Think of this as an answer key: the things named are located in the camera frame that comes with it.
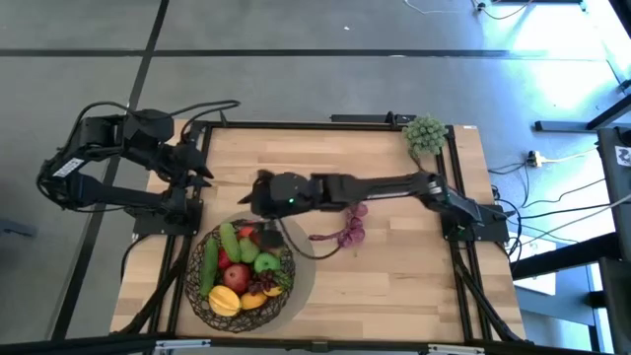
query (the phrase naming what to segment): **apple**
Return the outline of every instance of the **apple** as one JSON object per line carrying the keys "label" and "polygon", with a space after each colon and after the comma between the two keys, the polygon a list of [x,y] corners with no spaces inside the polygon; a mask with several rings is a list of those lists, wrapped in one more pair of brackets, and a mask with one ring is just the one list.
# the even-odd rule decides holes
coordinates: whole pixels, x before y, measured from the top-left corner
{"label": "apple", "polygon": [[217,266],[220,269],[225,270],[228,267],[230,267],[232,264],[233,263],[228,258],[228,253],[223,248],[220,248],[219,249],[219,260],[217,261]]}
{"label": "apple", "polygon": [[247,289],[249,276],[249,267],[247,265],[234,264],[224,271],[224,285],[236,293],[242,294]]}

